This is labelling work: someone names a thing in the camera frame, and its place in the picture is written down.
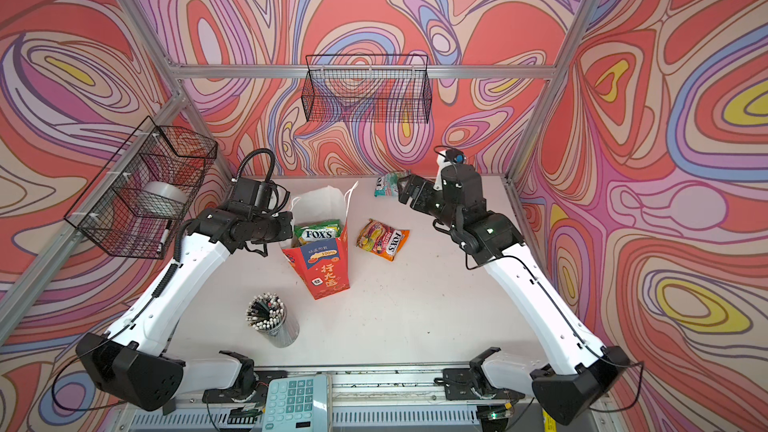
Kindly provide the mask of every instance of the colorful swirl backdrop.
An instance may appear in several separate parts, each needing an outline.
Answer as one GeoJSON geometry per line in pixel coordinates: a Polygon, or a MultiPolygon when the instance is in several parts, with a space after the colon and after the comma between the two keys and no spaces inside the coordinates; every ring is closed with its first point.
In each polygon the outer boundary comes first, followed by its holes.
{"type": "MultiPolygon", "coordinates": [[[[170,58],[301,64],[313,53],[426,53],[432,64],[552,64],[580,0],[139,0],[170,58]]],[[[541,91],[532,80],[435,80],[426,125],[306,124],[302,80],[188,80],[230,166],[258,147],[286,175],[434,174],[432,148],[506,172],[541,91]]],[[[253,172],[259,172],[257,165],[253,172]]]]}
{"type": "MultiPolygon", "coordinates": [[[[168,100],[115,0],[0,0],[0,297],[130,131],[168,100]]],[[[194,210],[220,200],[212,171],[194,210]]],[[[52,375],[84,332],[103,331],[163,264],[75,251],[0,348],[0,430],[96,430],[105,411],[56,408],[52,375]]],[[[75,365],[63,405],[114,401],[75,365]]]]}
{"type": "Polygon", "coordinates": [[[768,430],[767,19],[603,0],[516,175],[560,293],[645,360],[626,430],[768,430]]]}

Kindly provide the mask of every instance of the black wire basket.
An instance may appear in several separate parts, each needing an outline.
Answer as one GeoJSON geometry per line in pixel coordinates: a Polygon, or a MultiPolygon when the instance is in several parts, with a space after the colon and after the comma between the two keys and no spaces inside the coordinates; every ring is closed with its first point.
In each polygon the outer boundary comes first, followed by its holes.
{"type": "MultiPolygon", "coordinates": [[[[88,184],[64,216],[93,244],[114,257],[165,256],[218,150],[215,140],[184,127],[152,122],[151,130],[142,132],[143,125],[132,134],[139,137],[137,140],[145,136],[136,155],[121,171],[108,172],[117,177],[95,205],[87,212],[72,212],[102,173],[88,184]]],[[[130,138],[115,154],[127,149],[130,138]]]]}
{"type": "Polygon", "coordinates": [[[422,54],[308,55],[301,93],[306,120],[428,123],[428,62],[422,54]]]}

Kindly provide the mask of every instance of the aluminum frame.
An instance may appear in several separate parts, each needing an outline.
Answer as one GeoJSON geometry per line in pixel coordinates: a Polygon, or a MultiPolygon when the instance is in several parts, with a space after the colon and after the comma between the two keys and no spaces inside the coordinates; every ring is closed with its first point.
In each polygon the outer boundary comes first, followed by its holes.
{"type": "MultiPolygon", "coordinates": [[[[158,123],[168,123],[178,113],[184,100],[181,96],[173,96],[158,111],[155,120],[158,123]]],[[[154,125],[149,121],[149,129],[154,125]]],[[[122,170],[136,156],[141,145],[148,135],[137,137],[125,150],[122,156],[111,167],[113,170],[122,170]]],[[[87,212],[92,209],[99,198],[117,179],[117,174],[106,174],[90,194],[81,202],[76,212],[87,212]]],[[[32,264],[27,267],[21,277],[11,285],[10,289],[0,301],[0,345],[4,344],[11,336],[19,322],[29,312],[31,306],[40,297],[53,277],[69,260],[70,256],[83,240],[87,240],[76,228],[62,221],[62,226],[44,246],[43,252],[38,254],[32,264]]]]}
{"type": "MultiPolygon", "coordinates": [[[[363,69],[410,70],[409,66],[360,66],[363,69]]],[[[323,68],[350,69],[354,66],[326,65],[323,68]]],[[[306,66],[278,65],[206,65],[171,64],[171,72],[178,79],[303,79],[306,66]]],[[[554,66],[427,66],[430,79],[551,79],[554,66]]]]}
{"type": "MultiPolygon", "coordinates": [[[[190,66],[174,64],[161,45],[160,38],[150,26],[149,20],[138,0],[116,0],[126,15],[128,26],[137,34],[147,48],[160,76],[166,81],[174,93],[173,97],[163,105],[155,120],[158,124],[167,125],[173,121],[182,109],[186,109],[187,118],[194,130],[208,137],[213,137],[210,129],[193,101],[190,100],[184,88],[184,79],[191,78],[303,78],[306,74],[304,66],[190,66]]],[[[590,18],[600,0],[581,0],[574,15],[574,21],[565,34],[554,66],[431,66],[429,74],[435,79],[486,79],[486,78],[534,78],[545,79],[538,103],[532,111],[532,119],[523,132],[521,141],[515,150],[512,163],[507,170],[507,190],[510,203],[515,214],[521,221],[521,227],[526,237],[532,237],[530,226],[524,220],[522,204],[519,196],[510,185],[512,174],[519,170],[521,161],[528,154],[526,151],[534,144],[534,140],[542,128],[544,119],[552,110],[557,99],[557,92],[568,74],[568,66],[572,61],[578,44],[581,42],[588,27],[590,18]]],[[[139,140],[116,162],[114,167],[120,167],[135,154],[139,140]]],[[[221,173],[229,178],[231,171],[221,154],[216,158],[216,165],[221,173]]],[[[108,187],[107,181],[102,181],[83,202],[83,207],[92,205],[101,193],[108,187]]],[[[16,325],[24,318],[29,308],[37,300],[45,287],[53,279],[63,264],[69,259],[77,245],[82,241],[79,234],[69,224],[51,239],[44,252],[36,257],[24,274],[10,287],[0,301],[0,345],[13,332],[16,325]]],[[[546,271],[545,257],[534,241],[530,244],[534,256],[539,261],[539,267],[546,271]]]]}
{"type": "MultiPolygon", "coordinates": [[[[182,80],[177,78],[173,71],[170,69],[171,61],[169,56],[163,48],[158,34],[155,33],[154,29],[150,25],[149,19],[144,13],[144,9],[141,8],[139,1],[116,1],[125,13],[128,26],[132,29],[134,34],[137,34],[141,38],[141,41],[147,48],[147,51],[150,54],[150,57],[154,62],[154,66],[158,70],[160,76],[162,76],[172,91],[180,94],[186,100],[184,108],[186,109],[187,119],[190,121],[192,128],[197,133],[213,139],[213,133],[211,133],[195,103],[189,98],[182,80]]],[[[227,161],[221,154],[218,154],[216,157],[216,165],[227,179],[232,177],[231,170],[227,164],[227,161]]]]}

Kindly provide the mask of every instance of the orange candy bag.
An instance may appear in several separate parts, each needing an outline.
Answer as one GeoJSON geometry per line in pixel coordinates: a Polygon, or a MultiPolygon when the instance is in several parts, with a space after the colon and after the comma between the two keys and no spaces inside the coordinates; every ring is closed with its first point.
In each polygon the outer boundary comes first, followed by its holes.
{"type": "Polygon", "coordinates": [[[405,245],[409,233],[410,231],[398,230],[371,218],[357,235],[357,246],[391,262],[405,245]]]}

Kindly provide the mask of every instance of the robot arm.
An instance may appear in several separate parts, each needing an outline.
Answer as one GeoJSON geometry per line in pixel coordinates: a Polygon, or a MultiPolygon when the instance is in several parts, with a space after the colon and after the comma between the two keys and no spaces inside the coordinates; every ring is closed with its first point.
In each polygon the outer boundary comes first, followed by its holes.
{"type": "Polygon", "coordinates": [[[178,232],[172,260],[133,307],[101,336],[86,334],[76,351],[97,388],[145,410],[156,410],[177,394],[221,389],[235,399],[255,390],[254,362],[222,350],[216,359],[179,360],[164,355],[176,324],[219,265],[237,249],[266,256],[266,244],[290,238],[293,218],[280,210],[272,166],[263,181],[241,178],[244,164],[266,153],[259,149],[240,164],[233,191],[218,208],[207,208],[178,232]],[[246,244],[263,247],[250,249],[246,244]]]}
{"type": "Polygon", "coordinates": [[[630,364],[620,347],[603,342],[578,320],[536,267],[523,237],[506,216],[486,209],[482,178],[457,149],[438,152],[435,182],[398,181],[398,199],[435,218],[432,226],[484,266],[518,306],[547,355],[548,364],[489,349],[473,360],[478,388],[517,390],[536,397],[561,424],[570,424],[607,392],[630,364]]]}

